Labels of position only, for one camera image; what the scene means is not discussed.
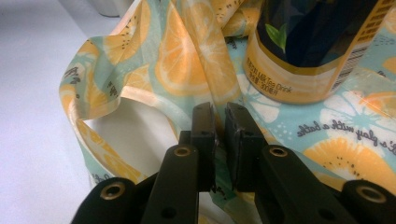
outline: white surface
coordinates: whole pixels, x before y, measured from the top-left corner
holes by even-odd
[[[0,1],[0,223],[70,223],[90,192],[58,88],[84,41],[109,34],[119,21],[99,15],[85,0]],[[89,123],[125,160],[149,164],[148,173],[176,142],[162,114],[128,100]],[[130,145],[142,148],[135,158],[128,154]],[[201,212],[229,222],[207,194],[203,202],[208,205]]]

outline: green leaf graphic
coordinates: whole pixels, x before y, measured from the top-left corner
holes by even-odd
[[[268,36],[271,38],[271,40],[283,50],[283,53],[285,53],[285,47],[286,47],[286,38],[287,38],[287,26],[286,23],[283,24],[279,30],[277,30],[274,26],[270,24],[265,24],[265,30],[267,31]]]

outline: barcode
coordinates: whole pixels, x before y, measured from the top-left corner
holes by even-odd
[[[349,76],[350,72],[352,72],[353,68],[358,65],[359,60],[361,57],[363,57],[364,52],[368,49],[368,46],[361,47],[358,49],[352,50],[350,53],[349,57],[346,60],[346,64],[344,65],[343,69],[340,72],[340,75],[338,75],[337,80],[335,80],[335,83],[332,85],[332,91],[335,90],[341,83],[344,82],[344,80],[347,79]]]

